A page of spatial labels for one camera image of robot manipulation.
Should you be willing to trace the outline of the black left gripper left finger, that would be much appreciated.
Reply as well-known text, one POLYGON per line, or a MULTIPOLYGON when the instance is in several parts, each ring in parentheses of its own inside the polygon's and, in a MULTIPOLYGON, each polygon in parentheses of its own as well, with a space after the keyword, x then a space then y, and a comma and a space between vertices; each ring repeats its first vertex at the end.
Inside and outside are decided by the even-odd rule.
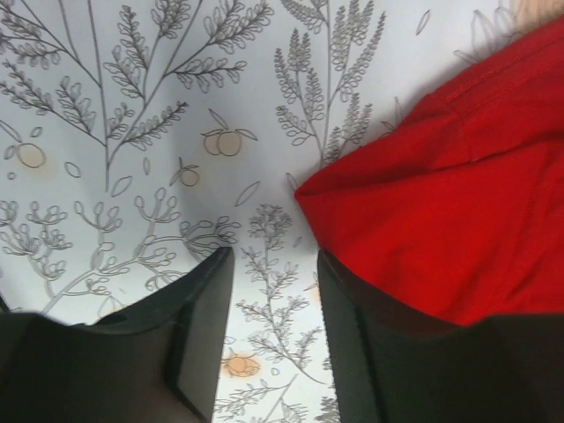
POLYGON ((4 422, 208 422, 234 254, 196 268, 92 325, 1 314, 4 422))

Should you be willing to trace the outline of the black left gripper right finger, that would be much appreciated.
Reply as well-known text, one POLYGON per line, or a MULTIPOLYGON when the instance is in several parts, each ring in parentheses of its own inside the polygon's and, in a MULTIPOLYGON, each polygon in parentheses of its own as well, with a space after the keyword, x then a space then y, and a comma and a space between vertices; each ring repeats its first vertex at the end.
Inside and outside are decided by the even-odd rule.
POLYGON ((495 315, 457 326, 317 258, 344 422, 560 422, 563 317, 495 315))

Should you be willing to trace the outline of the red t shirt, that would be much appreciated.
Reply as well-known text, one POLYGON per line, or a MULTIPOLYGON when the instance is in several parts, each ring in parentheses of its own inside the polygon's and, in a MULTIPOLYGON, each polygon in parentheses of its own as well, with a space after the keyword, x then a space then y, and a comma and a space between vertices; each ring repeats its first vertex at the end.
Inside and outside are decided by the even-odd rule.
POLYGON ((428 94, 295 197, 322 249, 427 315, 559 313, 562 20, 428 94))

